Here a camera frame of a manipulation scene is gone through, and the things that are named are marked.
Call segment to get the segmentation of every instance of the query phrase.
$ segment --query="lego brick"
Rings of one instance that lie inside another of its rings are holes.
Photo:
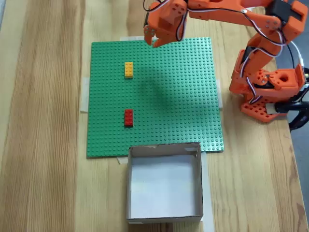
[[[133,127],[133,110],[125,110],[125,127]]]
[[[92,43],[87,156],[126,156],[131,146],[200,142],[224,149],[210,38],[152,48]],[[119,78],[134,62],[134,79]],[[134,127],[124,110],[134,109]]]
[[[133,78],[133,62],[125,63],[125,78]]]

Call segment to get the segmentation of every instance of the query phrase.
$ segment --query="black cable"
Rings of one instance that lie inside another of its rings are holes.
[[[144,2],[143,2],[143,8],[144,8],[144,10],[145,10],[146,12],[152,12],[152,11],[155,11],[155,10],[157,10],[158,8],[160,8],[160,7],[162,6],[162,4],[165,4],[165,3],[166,3],[166,2],[160,1],[160,0],[157,0],[157,1],[160,2],[159,5],[155,6],[155,7],[152,8],[152,9],[147,10],[146,7],[145,7],[145,2],[146,2],[146,0],[144,0]]]
[[[190,7],[187,7],[187,9],[188,9],[188,10],[191,10],[192,12],[200,11],[200,10],[201,10],[201,11],[205,11],[205,12],[207,12],[207,10],[225,10],[225,11],[231,11],[231,12],[241,13],[241,14],[243,14],[243,15],[246,17],[246,19],[248,19],[248,20],[250,21],[250,23],[252,24],[252,26],[254,27],[254,29],[256,30],[256,32],[257,32],[260,36],[264,37],[265,39],[267,39],[267,40],[269,40],[270,42],[275,43],[275,44],[277,44],[277,45],[285,45],[285,43],[278,43],[278,42],[276,42],[276,41],[273,41],[273,40],[269,39],[267,36],[263,35],[263,34],[258,30],[258,28],[255,27],[254,23],[253,23],[252,20],[249,18],[249,16],[247,16],[246,13],[243,13],[243,12],[241,12],[241,11],[236,11],[236,10],[227,9],[227,8],[206,8],[206,9],[200,9],[200,8],[198,8],[198,9],[192,9],[192,8],[190,8]]]
[[[162,6],[163,4],[165,4],[167,1],[168,1],[168,0],[165,0],[165,1],[161,2],[159,5],[155,6],[154,8],[152,8],[152,9],[150,9],[150,10],[147,10],[147,9],[145,8],[145,2],[146,2],[146,0],[144,0],[144,1],[143,1],[143,8],[144,8],[144,10],[145,10],[146,12],[152,12],[152,11],[157,10],[159,7],[161,7],[161,6]],[[232,10],[232,9],[228,9],[228,8],[205,8],[205,9],[198,8],[198,9],[192,9],[192,8],[190,8],[190,7],[187,7],[187,9],[188,9],[189,11],[196,12],[196,13],[198,13],[198,11],[201,11],[201,13],[202,13],[203,11],[207,12],[207,11],[209,11],[209,10],[224,10],[224,11],[231,11],[231,12],[236,12],[236,13],[243,14],[243,15],[245,16],[245,18],[248,19],[248,20],[250,21],[250,23],[252,24],[252,26],[254,27],[254,29],[256,30],[256,32],[257,32],[260,36],[264,37],[265,39],[267,39],[268,41],[270,41],[270,42],[272,42],[272,43],[274,43],[274,44],[276,44],[276,45],[285,45],[285,43],[278,43],[278,42],[276,42],[276,41],[271,40],[271,39],[268,38],[267,36],[263,35],[263,34],[259,31],[259,29],[255,26],[255,24],[253,23],[253,21],[246,15],[246,13],[243,13],[243,12],[241,12],[241,11],[236,11],[236,10]]]
[[[184,36],[184,24],[185,24],[185,21],[186,21],[186,19],[187,19],[187,15],[188,15],[188,11],[182,16],[182,18],[181,18],[181,20],[180,20],[180,23],[179,23],[179,25],[178,25],[178,27],[177,27],[177,29],[176,29],[176,40],[177,40],[178,42],[180,42],[180,41],[183,39],[183,36]],[[179,27],[182,25],[182,21],[183,21],[183,33],[182,33],[181,38],[178,39],[177,32],[178,32]]]
[[[287,42],[287,39],[286,39],[286,37],[285,37],[285,35],[284,35],[283,31],[282,31],[282,30],[280,30],[280,32],[281,32],[281,34],[282,34],[282,36],[283,36],[283,42],[284,42],[284,43],[286,43],[286,42]],[[290,48],[290,46],[289,46],[288,44],[287,44],[287,47],[288,47],[289,52],[290,52],[290,55],[291,55],[291,59],[292,59],[292,66],[293,66],[293,69],[294,69],[294,68],[295,68],[294,57],[293,57],[293,54],[292,54],[291,48]]]
[[[292,54],[292,51],[290,49],[290,46],[287,45],[288,49],[289,49],[289,52],[290,52],[290,55],[291,55],[291,59],[292,59],[292,65],[293,65],[293,69],[295,68],[295,64],[294,64],[294,58],[293,58],[293,54]]]

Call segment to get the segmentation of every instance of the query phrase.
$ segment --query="white cable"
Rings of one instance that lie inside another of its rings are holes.
[[[165,0],[163,2],[161,2],[159,5],[155,6],[153,9],[150,9],[150,10],[147,10],[146,12],[153,12],[153,11],[156,11],[158,9],[160,9],[162,6],[164,6],[166,3],[168,3],[170,0]]]
[[[183,16],[182,16],[182,20],[180,21],[180,25],[177,27],[177,30],[176,30],[176,37],[177,37],[177,40],[178,41],[181,41],[183,40],[184,38],[184,34],[185,34],[185,27],[186,27],[186,18],[187,18],[187,14],[188,12],[186,12]],[[182,33],[182,36],[181,38],[179,39],[179,29],[181,28],[181,25],[183,25],[183,33]]]
[[[279,34],[280,42],[282,43],[282,42],[283,42],[282,34],[281,34],[281,32],[279,32],[279,31],[277,31],[277,33]],[[258,47],[255,48],[254,50],[252,50],[252,51],[249,53],[249,55],[247,56],[247,58],[245,59],[243,65],[242,65],[242,67],[241,67],[241,70],[240,70],[240,77],[241,77],[241,78],[243,77],[244,68],[245,68],[245,66],[246,66],[246,64],[247,64],[247,62],[248,62],[248,60],[249,60],[250,55],[251,55],[253,52],[255,52],[256,50],[259,50],[259,51],[265,53],[266,55],[275,58],[275,57],[278,57],[278,56],[281,55],[282,50],[283,50],[283,45],[280,45],[280,52],[279,52],[277,55],[273,55],[273,54],[267,52],[266,50],[261,49],[261,48],[258,48]],[[249,87],[250,87],[250,89],[251,89],[251,91],[252,91],[252,94],[253,94],[253,97],[249,100],[249,104],[253,104],[253,103],[257,102],[258,100],[260,100],[260,99],[262,98],[262,96],[258,96],[257,98],[255,98],[256,93],[255,93],[254,87],[251,85],[250,80],[249,80],[248,77],[247,77],[247,83],[248,83],[248,85],[249,85]]]
[[[272,44],[277,45],[277,46],[286,46],[286,44],[283,44],[283,41],[282,41],[282,40],[281,40],[281,43],[276,43],[276,42],[271,41],[271,40],[259,29],[259,27],[257,26],[257,24],[256,24],[252,19],[248,18],[248,20],[249,20],[250,22],[252,22],[252,24],[254,25],[255,30],[257,30],[259,33],[261,33],[263,36],[265,36],[265,37],[268,39],[268,41],[270,41]]]
[[[281,34],[279,31],[277,31],[277,33],[279,34],[280,41],[282,42],[282,41],[283,41],[282,34]],[[259,48],[259,47],[257,47],[257,48],[255,48],[254,50],[252,50],[252,51],[249,53],[249,55],[247,56],[247,58],[245,59],[243,65],[242,65],[242,67],[241,67],[241,70],[240,70],[240,77],[241,77],[241,78],[243,77],[244,68],[245,68],[245,66],[246,66],[246,64],[247,64],[247,62],[248,62],[248,60],[249,60],[250,55],[251,55],[253,52],[255,52],[256,50],[259,50],[259,51],[265,53],[266,55],[268,55],[268,56],[270,56],[270,57],[276,58],[276,57],[278,57],[278,56],[281,55],[282,50],[283,50],[283,46],[280,45],[280,52],[279,52],[277,55],[273,55],[273,54],[269,53],[268,51],[266,51],[266,50],[264,50],[264,49],[261,49],[261,48]]]
[[[297,53],[298,53],[298,59],[299,59],[300,65],[301,65],[302,67],[304,67],[304,60],[303,60],[303,58],[302,58],[302,56],[301,56],[300,50],[298,49],[297,45],[296,45],[293,41],[291,41],[291,44],[295,47],[295,49],[296,49],[296,51],[297,51]]]
[[[209,11],[217,11],[219,9],[209,9],[209,10],[199,10],[199,9],[188,9],[191,12],[209,12]]]

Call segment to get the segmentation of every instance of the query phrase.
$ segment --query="wire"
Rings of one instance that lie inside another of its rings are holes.
[[[282,42],[282,41],[283,41],[283,36],[282,36],[281,32],[277,31],[277,33],[279,34],[280,41]],[[244,72],[245,66],[246,66],[246,64],[247,64],[247,62],[248,62],[248,60],[249,60],[250,55],[251,55],[252,53],[254,53],[255,51],[257,51],[257,50],[259,50],[259,51],[265,53],[266,55],[268,55],[268,56],[270,56],[270,57],[276,58],[276,57],[278,57],[278,56],[281,55],[282,50],[283,50],[283,46],[280,46],[280,52],[279,52],[277,55],[273,55],[273,54],[269,53],[268,51],[266,51],[266,50],[264,50],[264,49],[262,49],[262,48],[259,48],[259,47],[257,47],[257,48],[255,48],[254,50],[252,50],[252,51],[249,53],[249,55],[247,56],[247,58],[245,59],[243,65],[242,65],[242,67],[241,67],[241,70],[240,70],[240,77],[241,77],[241,78],[243,77],[243,72]]]
[[[155,7],[152,8],[152,9],[147,10],[146,7],[145,7],[145,2],[146,2],[146,0],[144,0],[144,2],[143,2],[143,8],[144,8],[144,10],[145,10],[146,12],[153,12],[153,11],[156,11],[157,9],[161,8],[161,7],[164,6],[166,3],[168,3],[170,0],[165,0],[165,1],[157,0],[157,1],[160,2],[159,5],[155,6]]]
[[[277,31],[277,33],[279,34],[279,38],[280,38],[280,41],[281,41],[281,43],[282,43],[283,40],[284,40],[283,35],[281,34],[280,31]],[[241,78],[243,77],[243,73],[244,73],[244,70],[245,70],[245,66],[247,65],[247,62],[248,62],[248,60],[249,60],[250,55],[251,55],[252,53],[254,53],[255,51],[257,51],[257,50],[259,50],[259,51],[261,51],[261,52],[264,52],[266,55],[268,55],[268,56],[270,56],[270,57],[275,58],[275,57],[278,57],[278,56],[281,55],[282,50],[283,50],[283,46],[280,46],[280,52],[279,52],[277,55],[273,55],[273,54],[269,53],[268,51],[266,51],[266,50],[264,50],[264,49],[262,49],[262,48],[259,48],[259,47],[257,47],[257,48],[255,48],[254,50],[252,50],[252,51],[249,53],[249,55],[247,56],[247,58],[245,59],[243,65],[242,65],[242,67],[241,67],[241,70],[240,70],[240,77],[241,77]],[[253,104],[253,103],[257,102],[258,100],[260,100],[260,99],[262,98],[262,96],[258,96],[257,98],[255,98],[255,97],[256,97],[256,93],[255,93],[254,87],[251,85],[250,80],[249,80],[248,77],[246,78],[246,80],[247,80],[248,86],[250,87],[251,92],[252,92],[252,94],[253,94],[253,97],[249,100],[249,104]]]
[[[304,60],[303,60],[303,58],[302,58],[302,56],[301,56],[300,50],[298,49],[297,45],[296,45],[293,41],[291,41],[291,44],[295,47],[295,49],[296,49],[296,51],[297,51],[297,53],[298,53],[298,59],[299,59],[300,65],[301,65],[302,67],[304,67]]]
[[[180,21],[180,23],[179,23],[179,25],[176,29],[176,40],[178,42],[180,42],[184,38],[185,28],[186,28],[186,24],[187,24],[186,23],[187,15],[188,15],[188,12],[184,13],[184,15],[182,16],[182,19],[181,19],[181,21]],[[182,33],[181,37],[179,38],[179,29],[180,29],[181,25],[183,25],[183,33]]]
[[[304,84],[303,86],[303,93],[300,95],[300,97],[298,98],[297,102],[302,102],[303,101],[303,97],[305,96],[305,94],[309,91],[309,84]]]
[[[293,69],[295,68],[295,64],[294,64],[294,58],[293,58],[293,54],[292,54],[292,51],[291,51],[291,48],[289,45],[287,45],[288,49],[289,49],[289,52],[290,52],[290,55],[291,55],[291,59],[292,59],[292,66],[293,66]]]
[[[191,11],[191,12],[208,12],[208,11],[216,11],[216,10],[225,10],[225,11],[231,11],[231,12],[236,12],[236,13],[243,14],[243,15],[246,17],[246,19],[248,19],[248,20],[251,22],[251,24],[252,24],[252,26],[254,27],[254,29],[256,30],[256,32],[257,32],[258,34],[260,34],[262,37],[264,37],[265,39],[269,40],[269,41],[270,41],[272,44],[274,44],[274,45],[278,45],[278,46],[280,46],[280,45],[283,45],[283,46],[286,45],[285,43],[278,43],[278,42],[273,41],[273,40],[271,40],[270,38],[268,38],[268,37],[259,29],[259,27],[256,25],[256,23],[255,23],[252,19],[250,19],[250,18],[246,15],[246,13],[244,13],[244,12],[236,11],[236,10],[232,10],[232,9],[228,9],[228,8],[192,9],[192,8],[190,8],[190,7],[187,7],[187,9],[188,9],[188,11]]]

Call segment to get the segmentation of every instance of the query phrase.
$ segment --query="red lego brick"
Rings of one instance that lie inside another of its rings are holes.
[[[125,127],[133,127],[133,110],[125,110]]]

